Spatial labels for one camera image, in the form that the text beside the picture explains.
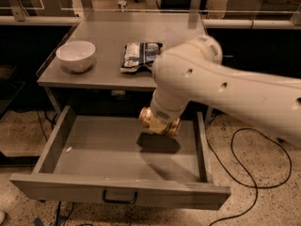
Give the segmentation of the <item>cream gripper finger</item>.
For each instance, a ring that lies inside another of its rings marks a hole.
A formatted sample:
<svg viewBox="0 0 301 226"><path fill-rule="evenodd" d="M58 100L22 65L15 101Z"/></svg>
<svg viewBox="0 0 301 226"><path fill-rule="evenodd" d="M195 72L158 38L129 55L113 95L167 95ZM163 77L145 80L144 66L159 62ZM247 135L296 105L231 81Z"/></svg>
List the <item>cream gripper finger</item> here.
<svg viewBox="0 0 301 226"><path fill-rule="evenodd" d="M169 124L164 121L160 121L157 118L150 119L149 129L156 134L166 134L168 132Z"/></svg>

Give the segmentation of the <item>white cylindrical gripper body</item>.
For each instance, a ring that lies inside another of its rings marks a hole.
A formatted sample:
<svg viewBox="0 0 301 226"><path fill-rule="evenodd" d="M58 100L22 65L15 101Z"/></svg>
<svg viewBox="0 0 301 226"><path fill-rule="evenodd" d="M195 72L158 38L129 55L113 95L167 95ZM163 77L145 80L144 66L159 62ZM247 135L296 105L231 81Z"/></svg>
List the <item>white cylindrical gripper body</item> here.
<svg viewBox="0 0 301 226"><path fill-rule="evenodd" d="M156 89L152 94L150 111L158 120L172 122L180 117L189 100L176 96L163 89Z"/></svg>

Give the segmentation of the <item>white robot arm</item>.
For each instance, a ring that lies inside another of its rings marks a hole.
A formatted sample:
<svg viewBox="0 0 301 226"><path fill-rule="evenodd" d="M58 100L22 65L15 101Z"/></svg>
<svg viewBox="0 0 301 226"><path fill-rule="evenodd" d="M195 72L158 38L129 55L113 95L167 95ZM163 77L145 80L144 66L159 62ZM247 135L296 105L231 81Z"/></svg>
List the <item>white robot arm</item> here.
<svg viewBox="0 0 301 226"><path fill-rule="evenodd" d="M169 123L189 102L197 102L300 145L301 80L239 71L223 66L221 60L221 47L210 36L165 50L152 64L157 84L152 115Z"/></svg>

